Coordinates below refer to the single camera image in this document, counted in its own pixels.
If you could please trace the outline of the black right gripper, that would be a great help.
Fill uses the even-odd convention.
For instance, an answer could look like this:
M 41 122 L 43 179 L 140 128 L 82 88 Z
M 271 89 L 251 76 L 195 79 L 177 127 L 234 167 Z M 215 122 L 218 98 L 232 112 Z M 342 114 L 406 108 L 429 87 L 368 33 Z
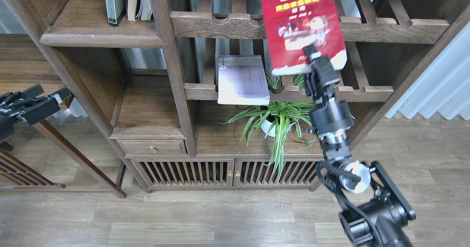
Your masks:
M 307 96 L 312 97 L 316 107 L 309 112 L 312 129 L 308 133 L 319 138 L 347 139 L 346 130 L 354 122 L 348 103 L 334 97 L 334 86 L 340 81 L 339 74 L 329 58 L 321 56 L 314 44 L 305 46 L 303 50 L 310 66 L 310 73 L 304 74 L 304 90 Z

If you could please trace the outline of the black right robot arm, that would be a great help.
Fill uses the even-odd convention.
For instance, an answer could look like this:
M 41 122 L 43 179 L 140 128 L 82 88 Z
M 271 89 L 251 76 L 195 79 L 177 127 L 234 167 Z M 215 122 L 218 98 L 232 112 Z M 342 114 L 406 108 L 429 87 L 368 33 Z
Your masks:
M 336 197 L 339 220 L 354 247 L 411 247 L 404 232 L 416 212 L 383 166 L 354 159 L 347 130 L 354 120 L 348 104 L 335 94 L 339 73 L 314 44 L 304 47 L 310 72 L 304 75 L 305 89 L 315 102 L 309 112 L 324 160 L 316 166 L 319 181 Z

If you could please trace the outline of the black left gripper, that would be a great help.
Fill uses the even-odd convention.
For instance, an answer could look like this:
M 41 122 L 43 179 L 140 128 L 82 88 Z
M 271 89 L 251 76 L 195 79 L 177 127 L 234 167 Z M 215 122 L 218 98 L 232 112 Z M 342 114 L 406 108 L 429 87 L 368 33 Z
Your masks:
M 41 85 L 34 85 L 24 91 L 7 92 L 0 97 L 1 106 L 15 106 L 18 112 L 0 109 L 0 142 L 14 134 L 14 125 L 23 120 L 34 125 L 60 110 L 59 104 L 72 96 L 68 88 L 61 88 L 50 95 L 38 98 L 45 91 Z

